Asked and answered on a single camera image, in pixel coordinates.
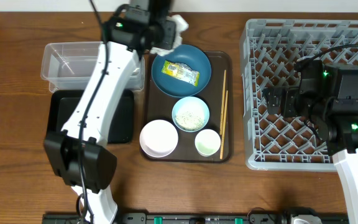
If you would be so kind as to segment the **green yellow snack wrapper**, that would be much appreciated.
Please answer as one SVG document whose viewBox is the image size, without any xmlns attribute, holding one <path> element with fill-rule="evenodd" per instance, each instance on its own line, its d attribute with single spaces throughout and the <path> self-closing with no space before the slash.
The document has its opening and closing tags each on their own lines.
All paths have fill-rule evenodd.
<svg viewBox="0 0 358 224">
<path fill-rule="evenodd" d="M 166 60 L 161 72 L 177 80 L 198 86 L 200 73 L 184 63 L 174 63 Z"/>
</svg>

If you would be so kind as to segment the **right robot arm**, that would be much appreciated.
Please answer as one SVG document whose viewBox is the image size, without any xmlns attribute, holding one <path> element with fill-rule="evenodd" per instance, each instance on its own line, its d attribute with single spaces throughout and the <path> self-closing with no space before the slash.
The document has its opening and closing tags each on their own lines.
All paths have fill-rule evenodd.
<svg viewBox="0 0 358 224">
<path fill-rule="evenodd" d="M 311 58 L 295 65 L 297 86 L 263 90 L 269 114 L 317 125 L 339 175 L 350 223 L 358 223 L 358 66 Z"/>
</svg>

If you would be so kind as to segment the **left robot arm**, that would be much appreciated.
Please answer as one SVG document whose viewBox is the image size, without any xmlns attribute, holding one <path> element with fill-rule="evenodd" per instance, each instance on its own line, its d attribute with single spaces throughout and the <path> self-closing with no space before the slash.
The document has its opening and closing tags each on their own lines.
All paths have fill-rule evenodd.
<svg viewBox="0 0 358 224">
<path fill-rule="evenodd" d="M 188 24 L 170 14 L 170 1 L 131 1 L 100 21 L 101 43 L 91 78 L 60 131 L 43 145 L 54 174 L 78 195 L 73 223 L 112 223 L 117 204 L 110 184 L 117 159 L 106 149 L 111 121 L 130 76 L 147 52 L 166 55 Z"/>
</svg>

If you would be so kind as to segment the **dark blue bowl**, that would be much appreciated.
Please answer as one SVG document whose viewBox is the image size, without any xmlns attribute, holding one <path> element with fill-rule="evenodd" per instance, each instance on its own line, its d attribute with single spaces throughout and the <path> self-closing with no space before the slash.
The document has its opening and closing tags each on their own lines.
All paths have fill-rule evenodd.
<svg viewBox="0 0 358 224">
<path fill-rule="evenodd" d="M 198 86 L 173 78 L 162 72 L 166 61 L 183 63 L 192 70 L 200 73 Z M 212 68 L 207 55 L 199 48 L 192 45 L 181 45 L 172 53 L 157 55 L 152 63 L 152 80 L 159 90 L 165 94 L 177 98 L 193 96 L 203 90 L 211 79 Z"/>
</svg>

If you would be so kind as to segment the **white napkin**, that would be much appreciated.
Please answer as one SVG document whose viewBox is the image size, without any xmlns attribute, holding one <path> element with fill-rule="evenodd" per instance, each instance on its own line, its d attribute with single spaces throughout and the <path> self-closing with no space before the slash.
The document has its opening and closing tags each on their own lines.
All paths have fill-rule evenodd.
<svg viewBox="0 0 358 224">
<path fill-rule="evenodd" d="M 187 28 L 189 27 L 188 23 L 184 20 L 184 18 L 182 18 L 181 15 L 174 15 L 172 17 L 167 17 L 167 19 L 170 22 L 174 22 L 176 25 L 172 48 L 169 50 L 165 50 L 161 47 L 152 47 L 152 49 L 150 50 L 151 54 L 166 56 L 172 53 L 177 47 L 182 44 L 183 38 L 181 37 L 181 33 L 187 30 Z"/>
</svg>

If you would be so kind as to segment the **white cup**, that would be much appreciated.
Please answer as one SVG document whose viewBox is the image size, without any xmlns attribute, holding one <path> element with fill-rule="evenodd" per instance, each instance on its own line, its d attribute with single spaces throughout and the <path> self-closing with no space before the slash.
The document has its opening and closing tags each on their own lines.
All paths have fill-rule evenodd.
<svg viewBox="0 0 358 224">
<path fill-rule="evenodd" d="M 212 156 L 221 147 L 220 135 L 212 129 L 204 129 L 196 135 L 195 147 L 200 155 Z"/>
</svg>

